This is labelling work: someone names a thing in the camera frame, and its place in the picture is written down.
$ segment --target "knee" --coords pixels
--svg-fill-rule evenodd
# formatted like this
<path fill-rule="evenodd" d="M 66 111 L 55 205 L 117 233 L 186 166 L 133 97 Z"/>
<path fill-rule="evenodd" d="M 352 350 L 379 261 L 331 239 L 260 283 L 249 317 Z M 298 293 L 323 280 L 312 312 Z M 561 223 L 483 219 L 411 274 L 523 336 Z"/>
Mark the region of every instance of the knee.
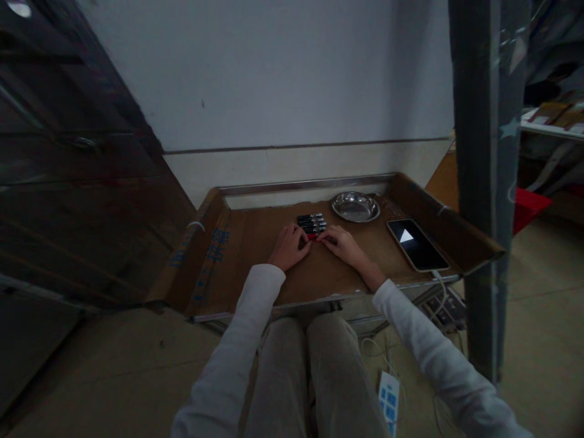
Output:
<path fill-rule="evenodd" d="M 345 321 L 335 312 L 323 313 L 312 320 L 308 326 L 310 332 L 321 332 L 323 330 L 330 330 L 333 327 L 342 327 Z"/>
<path fill-rule="evenodd" d="M 357 335 L 353 328 L 335 312 L 317 316 L 307 329 L 307 335 L 314 338 L 318 338 L 318 335 L 330 335 L 336 338 L 345 334 L 357 340 Z"/>
<path fill-rule="evenodd" d="M 270 336 L 284 336 L 289 338 L 291 336 L 303 335 L 304 332 L 300 323 L 296 318 L 280 318 L 269 325 Z"/>

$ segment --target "smartphone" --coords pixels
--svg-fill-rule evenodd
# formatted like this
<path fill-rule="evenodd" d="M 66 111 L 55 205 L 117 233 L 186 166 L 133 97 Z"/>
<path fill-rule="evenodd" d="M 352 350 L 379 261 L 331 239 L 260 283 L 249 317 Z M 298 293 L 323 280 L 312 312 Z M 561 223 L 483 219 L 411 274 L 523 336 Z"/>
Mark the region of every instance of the smartphone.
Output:
<path fill-rule="evenodd" d="M 413 219 L 389 221 L 388 229 L 416 271 L 443 271 L 450 267 Z"/>

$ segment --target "white long-sleeve shirt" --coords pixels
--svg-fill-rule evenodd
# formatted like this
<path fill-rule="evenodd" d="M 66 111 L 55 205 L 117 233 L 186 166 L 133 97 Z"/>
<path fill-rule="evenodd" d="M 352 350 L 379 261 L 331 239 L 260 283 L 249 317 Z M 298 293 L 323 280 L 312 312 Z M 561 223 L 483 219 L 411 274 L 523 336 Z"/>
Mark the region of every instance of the white long-sleeve shirt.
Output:
<path fill-rule="evenodd" d="M 285 279 L 273 265 L 251 268 L 229 328 L 176 414 L 173 438 L 237 436 L 249 372 Z M 467 436 L 532 437 L 517 424 L 495 387 L 391 280 L 379 287 L 373 303 L 394 326 Z"/>

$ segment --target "stainless steel bowl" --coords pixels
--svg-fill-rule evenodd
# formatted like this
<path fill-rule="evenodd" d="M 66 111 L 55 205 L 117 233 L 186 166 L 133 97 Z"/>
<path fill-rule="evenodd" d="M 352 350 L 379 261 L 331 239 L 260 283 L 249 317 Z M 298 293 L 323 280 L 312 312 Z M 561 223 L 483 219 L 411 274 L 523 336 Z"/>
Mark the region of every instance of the stainless steel bowl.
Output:
<path fill-rule="evenodd" d="M 333 210 L 343 219 L 351 222 L 371 222 L 379 216 L 379 204 L 363 193 L 340 193 L 331 201 Z"/>

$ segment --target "wall trim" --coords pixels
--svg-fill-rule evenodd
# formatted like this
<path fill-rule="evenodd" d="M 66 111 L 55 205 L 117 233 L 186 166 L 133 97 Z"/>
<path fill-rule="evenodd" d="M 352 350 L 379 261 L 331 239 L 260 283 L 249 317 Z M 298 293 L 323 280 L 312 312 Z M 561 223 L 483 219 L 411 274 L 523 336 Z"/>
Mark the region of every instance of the wall trim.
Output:
<path fill-rule="evenodd" d="M 297 148 L 311 148 L 311 147 L 327 147 L 327 146 L 361 146 L 368 144 L 385 144 L 385 143 L 413 143 L 413 142 L 428 142 L 428 141 L 451 141 L 450 137 L 437 137 L 428 139 L 408 139 L 408 140 L 378 140 L 378 141 L 362 141 L 362 142 L 345 142 L 345 143 L 314 143 L 314 144 L 297 144 L 284 146 L 250 146 L 239 148 L 215 148 L 215 149 L 187 149 L 180 151 L 165 151 L 163 155 L 182 155 L 191 153 L 207 153 L 207 152 L 238 152 L 238 151 L 252 151 L 252 150 L 269 150 L 269 149 L 297 149 Z"/>

